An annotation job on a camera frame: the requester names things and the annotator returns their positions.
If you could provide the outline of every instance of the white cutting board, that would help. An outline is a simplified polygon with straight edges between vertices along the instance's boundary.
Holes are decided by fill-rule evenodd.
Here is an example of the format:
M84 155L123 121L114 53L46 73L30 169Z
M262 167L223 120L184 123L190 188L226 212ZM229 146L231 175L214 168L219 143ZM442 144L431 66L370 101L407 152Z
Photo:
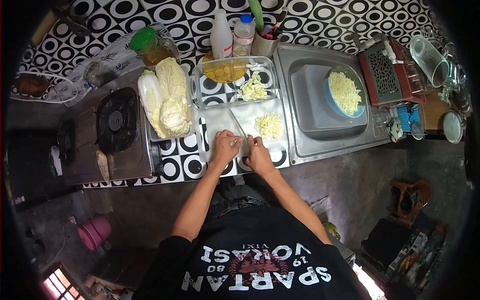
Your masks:
M278 138L278 141L264 139L264 146L270 152L286 150L288 147L287 128L285 126L285 114L283 112L282 100L275 98L268 101L256 101L245 103L241 105L229 105L220 108L197 108L194 110L195 125L197 126L197 143L200 160L203 162L210 162L213 159L213 145L218 131L224 129L230 130L234 135L242 136L240 128L233 120L228 108L232 110L242 126L245 134L251 134L253 137L260 136L260 133L255 129L255 119L263 117L265 113L270 116L276 112L280 114L283 131ZM206 134L207 144L203 142ZM239 153L235 157L248 156L248 146L246 139L242 139L242 145Z

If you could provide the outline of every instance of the stove burner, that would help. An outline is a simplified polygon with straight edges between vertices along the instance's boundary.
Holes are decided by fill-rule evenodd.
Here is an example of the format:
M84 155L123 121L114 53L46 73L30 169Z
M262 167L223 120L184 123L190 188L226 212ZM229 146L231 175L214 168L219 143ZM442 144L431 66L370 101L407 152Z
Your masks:
M59 143L60 160L66 166L75 159L75 123L68 119L62 123L57 134Z
M137 94L124 87L106 96L96 110L96 141L105 153L128 149L136 138L138 128Z
M110 130L117 131L123 126L123 116L118 110L114 110L108 117L108 126Z

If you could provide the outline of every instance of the faucet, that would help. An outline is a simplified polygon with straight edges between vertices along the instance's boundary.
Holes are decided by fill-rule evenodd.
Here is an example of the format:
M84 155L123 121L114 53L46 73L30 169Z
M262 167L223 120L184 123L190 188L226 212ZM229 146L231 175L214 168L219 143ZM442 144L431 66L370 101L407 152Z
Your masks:
M376 43L383 42L385 44L385 50L383 54L387 56L389 60L392 61L392 64L403 63L403 61L396 59L396 54L395 52L393 52L392 46L390 46L388 37L383 33L377 33L371 39L368 39L363 42L360 42L360 36L356 32L352 33L350 36L352 37L353 41L355 42L355 45L360 51L366 50L371 46L375 45Z

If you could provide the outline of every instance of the pink bucket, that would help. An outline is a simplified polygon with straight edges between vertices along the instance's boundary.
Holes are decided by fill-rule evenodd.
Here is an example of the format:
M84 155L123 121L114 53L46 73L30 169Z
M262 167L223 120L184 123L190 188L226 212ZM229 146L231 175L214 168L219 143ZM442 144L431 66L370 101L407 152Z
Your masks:
M88 249L92 251L100 247L111 232L112 228L110 227L110 223L104 216L87 220L78 228L78 235L80 235L80 238Z

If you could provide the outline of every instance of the stainless steel sink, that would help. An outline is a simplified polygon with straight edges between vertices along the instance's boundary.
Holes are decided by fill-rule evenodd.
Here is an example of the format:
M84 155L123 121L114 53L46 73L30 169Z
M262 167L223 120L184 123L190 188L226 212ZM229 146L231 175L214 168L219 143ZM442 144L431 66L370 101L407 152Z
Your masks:
M377 108L370 105L368 93L366 93L367 107L364 112L368 118L366 125L308 132L302 131L299 126L299 114L295 107L292 91L292 74L307 64L329 67L343 64L359 75L363 89L367 91L356 56L314 46L285 44L278 46L275 51L274 63L278 73L280 97L287 119L290 162L292 164L337 156L385 144L389 141L386 131L383 128L377 128L374 124L373 117ZM307 102L302 103L297 99L297 105L307 105Z

